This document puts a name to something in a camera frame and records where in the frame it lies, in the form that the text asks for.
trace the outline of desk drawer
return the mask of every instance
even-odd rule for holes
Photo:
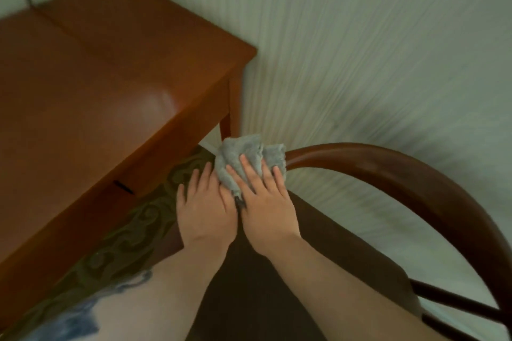
[[[228,113],[229,85],[226,80],[210,89],[181,118],[172,119],[163,136],[125,170],[118,181],[137,196],[149,193]]]

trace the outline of finger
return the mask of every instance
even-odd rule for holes
[[[265,188],[265,185],[263,184],[263,181],[261,181],[261,178],[259,175],[254,171],[253,167],[249,163],[249,160],[247,157],[242,154],[240,155],[240,163],[242,164],[242,167],[244,168],[245,175],[247,176],[247,180],[251,185],[253,185],[254,190],[256,191],[256,194],[265,193],[267,189]]]
[[[208,189],[208,183],[210,182],[210,174],[211,174],[211,162],[207,162],[204,167],[203,173],[201,174],[201,178],[199,179],[199,184],[197,185],[197,190],[206,190]]]
[[[238,173],[230,166],[226,166],[226,171],[229,173],[230,176],[233,177],[234,181],[237,183],[238,187],[242,191],[242,195],[245,199],[250,198],[254,196],[253,191],[251,188],[245,183],[245,181],[238,175]]]
[[[189,188],[187,189],[187,200],[192,197],[197,191],[197,181],[199,179],[199,170],[194,169],[190,177]]]
[[[210,180],[208,183],[208,189],[218,189],[219,188],[219,177],[217,176],[217,172],[213,170]]]
[[[263,172],[263,182],[265,183],[267,190],[271,193],[277,193],[278,187],[275,184],[275,179],[272,176],[272,173],[270,172],[265,159],[261,160],[261,170]]]
[[[176,192],[176,213],[180,213],[185,206],[185,185],[180,183]]]
[[[286,190],[285,179],[283,178],[283,175],[281,174],[281,170],[279,170],[279,167],[274,166],[272,168],[272,172],[274,173],[275,184],[278,187],[279,193],[281,193],[281,195],[283,195],[284,197],[290,199],[288,191]]]
[[[234,197],[233,194],[231,194],[231,191],[227,189],[224,185],[220,186],[220,193],[222,202],[224,203],[224,209],[226,210],[226,213],[229,215],[236,214],[237,213],[237,206],[234,203]]]

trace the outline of wooden desk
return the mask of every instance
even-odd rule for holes
[[[53,0],[0,21],[0,329],[219,122],[256,49],[168,0]]]

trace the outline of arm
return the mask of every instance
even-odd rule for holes
[[[184,249],[132,280],[95,294],[27,340],[184,340],[237,233],[231,193],[210,173],[210,163],[199,180],[199,171],[194,171],[186,200],[184,186],[178,188]]]
[[[242,211],[247,238],[272,262],[328,340],[445,340],[301,238],[295,208],[277,167],[271,173],[263,162],[262,181],[245,157],[240,161],[255,193],[232,168],[227,170],[247,205]]]

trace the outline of leg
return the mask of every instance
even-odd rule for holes
[[[236,70],[229,78],[229,113],[221,120],[221,138],[240,136],[240,114],[243,69]]]

